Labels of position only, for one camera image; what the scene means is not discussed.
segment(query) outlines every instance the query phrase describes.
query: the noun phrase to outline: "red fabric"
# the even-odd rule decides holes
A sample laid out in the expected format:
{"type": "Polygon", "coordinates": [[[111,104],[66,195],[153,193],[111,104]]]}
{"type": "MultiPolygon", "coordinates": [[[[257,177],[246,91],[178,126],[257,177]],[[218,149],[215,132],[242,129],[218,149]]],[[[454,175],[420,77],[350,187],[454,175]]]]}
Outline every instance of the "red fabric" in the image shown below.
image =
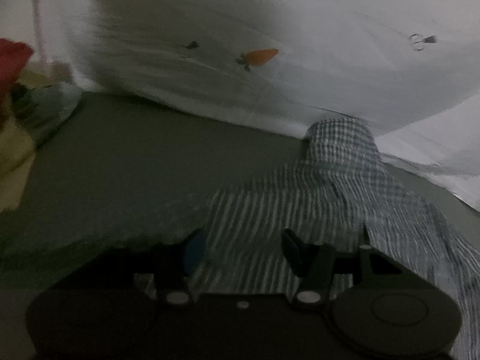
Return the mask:
{"type": "Polygon", "coordinates": [[[0,127],[5,119],[2,112],[3,99],[32,54],[33,50],[25,43],[0,39],[0,127]]]}

